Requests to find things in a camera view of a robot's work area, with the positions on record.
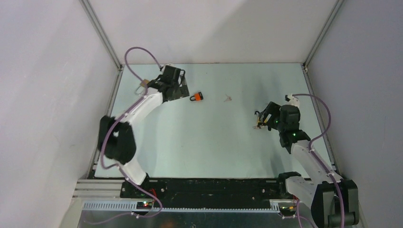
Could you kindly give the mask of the yellow padlock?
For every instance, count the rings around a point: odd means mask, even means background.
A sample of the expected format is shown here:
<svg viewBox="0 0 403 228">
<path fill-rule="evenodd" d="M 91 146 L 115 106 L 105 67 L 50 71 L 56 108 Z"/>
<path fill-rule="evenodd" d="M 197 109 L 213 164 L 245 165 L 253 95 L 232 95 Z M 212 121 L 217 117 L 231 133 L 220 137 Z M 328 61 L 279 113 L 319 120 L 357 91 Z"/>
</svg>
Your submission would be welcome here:
<svg viewBox="0 0 403 228">
<path fill-rule="evenodd" d="M 256 125 L 261 125 L 261 119 L 260 119 L 260 112 L 259 111 L 255 111 L 254 115 L 257 117 L 257 123 Z"/>
</svg>

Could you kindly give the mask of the orange black padlock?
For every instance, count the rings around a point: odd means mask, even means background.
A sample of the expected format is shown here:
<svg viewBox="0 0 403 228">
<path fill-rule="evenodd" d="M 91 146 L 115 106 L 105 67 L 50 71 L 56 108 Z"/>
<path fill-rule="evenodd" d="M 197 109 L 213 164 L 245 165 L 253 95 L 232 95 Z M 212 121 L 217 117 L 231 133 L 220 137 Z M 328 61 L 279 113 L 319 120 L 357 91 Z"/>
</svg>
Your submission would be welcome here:
<svg viewBox="0 0 403 228">
<path fill-rule="evenodd" d="M 201 101 L 203 99 L 204 99 L 204 97 L 203 97 L 202 92 L 197 92 L 190 97 L 191 102 Z"/>
</svg>

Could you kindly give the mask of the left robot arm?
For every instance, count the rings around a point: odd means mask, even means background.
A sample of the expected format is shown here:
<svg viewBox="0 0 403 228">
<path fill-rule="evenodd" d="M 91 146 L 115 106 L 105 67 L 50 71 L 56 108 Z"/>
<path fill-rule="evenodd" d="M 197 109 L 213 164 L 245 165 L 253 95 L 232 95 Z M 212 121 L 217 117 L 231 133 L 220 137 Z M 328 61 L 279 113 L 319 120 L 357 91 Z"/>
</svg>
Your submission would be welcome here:
<svg viewBox="0 0 403 228">
<path fill-rule="evenodd" d="M 98 145 L 99 164 L 107 170 L 117 167 L 127 181 L 131 181 L 132 192 L 139 198 L 148 196 L 150 184 L 144 181 L 147 173 L 136 156 L 134 126 L 161 104 L 189 97 L 185 70 L 172 65 L 161 68 L 160 75 L 152 80 L 142 80 L 142 92 L 138 100 L 120 116 L 103 116 L 100 119 Z"/>
</svg>

